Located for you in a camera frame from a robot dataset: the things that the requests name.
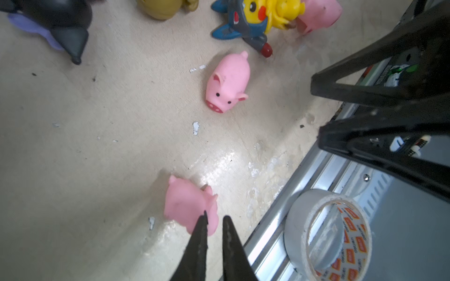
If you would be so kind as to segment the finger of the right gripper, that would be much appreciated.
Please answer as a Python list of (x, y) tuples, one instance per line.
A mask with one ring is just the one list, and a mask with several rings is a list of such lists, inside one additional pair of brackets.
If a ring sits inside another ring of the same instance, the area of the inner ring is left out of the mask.
[(319, 129), (318, 146), (449, 201), (449, 166), (392, 152), (371, 142), (376, 138), (449, 134), (450, 96), (445, 94), (330, 122)]
[(449, 92), (449, 1), (414, 1), (392, 32), (311, 80), (314, 96), (369, 107)]

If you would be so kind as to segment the pink pig toy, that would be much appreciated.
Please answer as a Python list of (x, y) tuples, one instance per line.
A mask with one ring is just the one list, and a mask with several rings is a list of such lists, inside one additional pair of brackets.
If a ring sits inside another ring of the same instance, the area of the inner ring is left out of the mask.
[(297, 31), (306, 35), (314, 30), (329, 28), (342, 15), (337, 0), (306, 0), (305, 12), (296, 18)]
[(225, 56), (207, 81), (205, 100), (208, 107), (223, 114), (238, 102), (247, 100), (246, 87), (250, 75), (246, 51)]
[(207, 235), (212, 236), (219, 225), (218, 195), (211, 186), (200, 188), (188, 179), (171, 175), (165, 197), (164, 216), (193, 233), (201, 215), (207, 214)]

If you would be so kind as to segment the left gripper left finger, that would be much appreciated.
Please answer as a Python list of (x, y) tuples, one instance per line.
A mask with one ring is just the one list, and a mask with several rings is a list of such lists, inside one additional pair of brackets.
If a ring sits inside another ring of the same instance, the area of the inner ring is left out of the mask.
[(191, 238), (171, 281), (204, 281), (207, 257), (207, 212), (198, 218)]

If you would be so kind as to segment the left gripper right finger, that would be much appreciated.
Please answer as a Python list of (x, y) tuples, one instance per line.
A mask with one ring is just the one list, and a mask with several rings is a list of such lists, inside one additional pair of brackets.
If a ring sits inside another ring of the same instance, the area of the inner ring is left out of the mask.
[(223, 218), (223, 280), (258, 281), (229, 215)]

